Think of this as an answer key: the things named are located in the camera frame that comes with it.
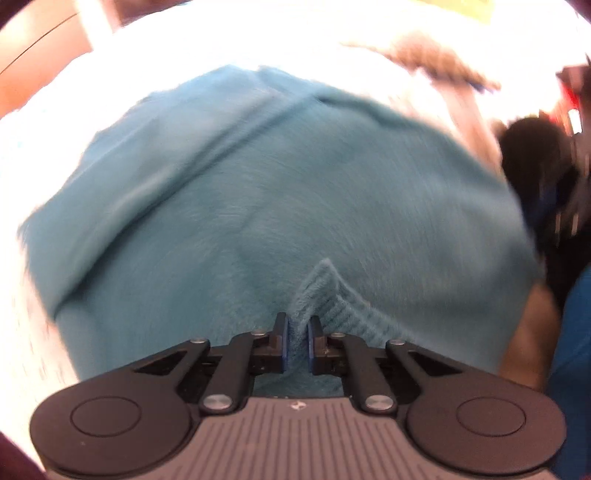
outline dark hair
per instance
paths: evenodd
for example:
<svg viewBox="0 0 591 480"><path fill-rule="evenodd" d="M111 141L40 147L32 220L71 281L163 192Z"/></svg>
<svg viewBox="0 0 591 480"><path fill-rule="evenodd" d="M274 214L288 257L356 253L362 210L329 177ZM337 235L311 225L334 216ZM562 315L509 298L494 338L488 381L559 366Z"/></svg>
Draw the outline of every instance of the dark hair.
<svg viewBox="0 0 591 480"><path fill-rule="evenodd" d="M571 164L568 136L548 119L517 120L501 135L499 145L507 181L525 208Z"/></svg>

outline red object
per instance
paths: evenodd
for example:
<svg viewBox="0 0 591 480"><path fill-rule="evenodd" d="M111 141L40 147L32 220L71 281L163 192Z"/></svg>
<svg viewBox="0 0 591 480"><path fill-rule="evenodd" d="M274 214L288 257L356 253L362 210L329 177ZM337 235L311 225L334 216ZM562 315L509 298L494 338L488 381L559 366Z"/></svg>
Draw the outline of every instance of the red object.
<svg viewBox="0 0 591 480"><path fill-rule="evenodd" d="M560 90L562 92L562 97L569 105L569 110L571 109L579 109L579 97L577 97L574 92L568 88L563 82L560 82Z"/></svg>
<svg viewBox="0 0 591 480"><path fill-rule="evenodd" d="M0 480L47 480L37 465L0 433Z"/></svg>

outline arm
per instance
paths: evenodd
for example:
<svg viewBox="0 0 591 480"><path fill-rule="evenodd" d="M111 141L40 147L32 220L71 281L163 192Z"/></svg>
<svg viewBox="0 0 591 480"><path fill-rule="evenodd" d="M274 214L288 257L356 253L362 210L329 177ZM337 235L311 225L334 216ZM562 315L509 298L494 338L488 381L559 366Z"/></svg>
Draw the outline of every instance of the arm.
<svg viewBox="0 0 591 480"><path fill-rule="evenodd" d="M499 375L543 390L560 334L560 314L549 289L532 288L523 315L503 357Z"/></svg>

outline fabric fold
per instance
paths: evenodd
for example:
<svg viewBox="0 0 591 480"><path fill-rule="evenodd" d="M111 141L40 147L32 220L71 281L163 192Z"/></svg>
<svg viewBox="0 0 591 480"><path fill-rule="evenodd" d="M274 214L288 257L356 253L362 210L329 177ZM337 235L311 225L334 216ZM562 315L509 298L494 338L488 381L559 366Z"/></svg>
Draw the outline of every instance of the fabric fold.
<svg viewBox="0 0 591 480"><path fill-rule="evenodd" d="M516 198L459 144L274 69L142 101L21 235L81 380L280 311L290 371L260 384L275 395L338 391L307 374L313 313L494 372L539 278Z"/></svg>

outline teal sweater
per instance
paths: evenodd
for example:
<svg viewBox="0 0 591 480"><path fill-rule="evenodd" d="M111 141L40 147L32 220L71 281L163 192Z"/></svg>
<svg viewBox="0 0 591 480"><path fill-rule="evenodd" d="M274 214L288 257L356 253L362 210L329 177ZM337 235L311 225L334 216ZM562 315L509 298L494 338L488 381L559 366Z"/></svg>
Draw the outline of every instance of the teal sweater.
<svg viewBox="0 0 591 480"><path fill-rule="evenodd" d="M338 392L306 374L312 314L495 371L538 275L516 198L451 139L272 69L146 98L21 234L81 378L287 311L277 395Z"/></svg>

